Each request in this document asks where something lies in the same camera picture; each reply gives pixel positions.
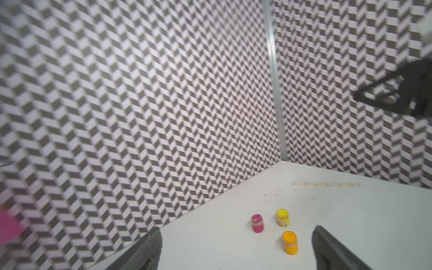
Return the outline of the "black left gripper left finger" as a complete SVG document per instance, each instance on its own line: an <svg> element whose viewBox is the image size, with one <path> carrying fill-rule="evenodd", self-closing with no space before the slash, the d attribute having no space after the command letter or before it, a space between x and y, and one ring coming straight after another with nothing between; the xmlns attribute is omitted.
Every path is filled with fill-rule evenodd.
<svg viewBox="0 0 432 270"><path fill-rule="evenodd" d="M154 227L106 269L156 270L162 254L162 247L161 231L158 227Z"/></svg>

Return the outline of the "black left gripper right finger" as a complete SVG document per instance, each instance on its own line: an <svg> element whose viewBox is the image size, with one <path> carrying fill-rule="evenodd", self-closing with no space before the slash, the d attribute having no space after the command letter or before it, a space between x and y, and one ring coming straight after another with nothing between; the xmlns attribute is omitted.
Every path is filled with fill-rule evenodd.
<svg viewBox="0 0 432 270"><path fill-rule="evenodd" d="M371 270L322 226L316 226L312 246L318 270Z"/></svg>

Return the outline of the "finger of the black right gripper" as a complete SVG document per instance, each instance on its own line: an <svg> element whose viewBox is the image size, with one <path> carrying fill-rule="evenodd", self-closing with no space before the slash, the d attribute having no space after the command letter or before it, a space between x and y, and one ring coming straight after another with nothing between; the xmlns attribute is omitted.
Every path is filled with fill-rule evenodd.
<svg viewBox="0 0 432 270"><path fill-rule="evenodd" d="M390 111L392 113L401 114L401 115L410 115L410 108L408 105L404 105L399 100L394 100L389 97L373 100L373 99L366 98L364 96L355 96L354 100L365 103L369 106L378 109Z"/></svg>
<svg viewBox="0 0 432 270"><path fill-rule="evenodd" d="M379 86L379 85L381 85L381 84L383 84L383 83L385 83L387 81L390 81L391 79L394 79L394 78L396 78L398 76L401 76L402 73L403 73L402 69L396 70L396 71L393 71L393 72L387 74L386 76L384 76L384 77L382 77L380 79L377 79L377 80L373 81L370 84L363 85L362 87L360 87L358 90L356 90L354 92L353 99L354 100L361 100L362 96L364 96L365 92L367 92L369 90L373 90L375 87L377 87L377 86Z"/></svg>

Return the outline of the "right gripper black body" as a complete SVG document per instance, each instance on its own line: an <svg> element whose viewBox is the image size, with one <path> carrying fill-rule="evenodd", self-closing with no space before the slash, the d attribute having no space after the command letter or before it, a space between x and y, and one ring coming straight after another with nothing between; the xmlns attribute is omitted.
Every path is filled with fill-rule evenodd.
<svg viewBox="0 0 432 270"><path fill-rule="evenodd" d="M414 118L432 117L432 60L408 63L402 68L399 103L403 115Z"/></svg>

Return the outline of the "orange paint jar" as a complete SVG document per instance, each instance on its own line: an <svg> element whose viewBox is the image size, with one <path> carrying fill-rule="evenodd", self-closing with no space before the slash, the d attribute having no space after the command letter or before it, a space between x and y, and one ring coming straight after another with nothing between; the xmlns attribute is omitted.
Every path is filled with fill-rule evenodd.
<svg viewBox="0 0 432 270"><path fill-rule="evenodd" d="M299 250L297 235L292 231L286 231L282 234L283 247L287 254L296 255Z"/></svg>

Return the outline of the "yellow paint jar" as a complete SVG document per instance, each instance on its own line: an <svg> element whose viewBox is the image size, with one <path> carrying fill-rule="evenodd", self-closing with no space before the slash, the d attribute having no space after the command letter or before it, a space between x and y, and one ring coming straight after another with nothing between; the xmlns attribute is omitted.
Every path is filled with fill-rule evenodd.
<svg viewBox="0 0 432 270"><path fill-rule="evenodd" d="M290 224L289 212L286 209L279 209L276 212L276 220L280 227L287 227Z"/></svg>

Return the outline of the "pink paint jar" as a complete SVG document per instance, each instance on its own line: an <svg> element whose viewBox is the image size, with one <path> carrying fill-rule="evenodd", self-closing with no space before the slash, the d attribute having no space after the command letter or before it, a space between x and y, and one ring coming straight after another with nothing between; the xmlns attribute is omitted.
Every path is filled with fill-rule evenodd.
<svg viewBox="0 0 432 270"><path fill-rule="evenodd" d="M252 229L255 233L261 233L264 231L264 221L260 214L255 214L251 217Z"/></svg>

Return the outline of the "pink plastic wine glass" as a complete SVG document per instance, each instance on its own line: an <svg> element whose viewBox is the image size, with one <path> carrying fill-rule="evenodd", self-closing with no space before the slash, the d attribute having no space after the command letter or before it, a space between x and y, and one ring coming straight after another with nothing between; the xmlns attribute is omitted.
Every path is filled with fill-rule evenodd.
<svg viewBox="0 0 432 270"><path fill-rule="evenodd" d="M1 209L0 222L1 246L6 245L24 232L21 224L3 209Z"/></svg>

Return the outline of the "aluminium corner post right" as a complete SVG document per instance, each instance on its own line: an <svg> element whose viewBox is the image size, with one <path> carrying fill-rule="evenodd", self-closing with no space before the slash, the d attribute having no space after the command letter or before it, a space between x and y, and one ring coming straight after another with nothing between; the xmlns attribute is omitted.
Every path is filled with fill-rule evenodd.
<svg viewBox="0 0 432 270"><path fill-rule="evenodd" d="M273 92L273 102L275 107L276 125L279 138L280 156L281 160L288 161L288 147L286 141L283 105L282 105L282 92L279 81L279 70L277 66L277 51L275 43L275 30L273 25L273 14L271 1L262 0L262 10L264 17L264 27L267 43L268 58L270 63L271 86Z"/></svg>

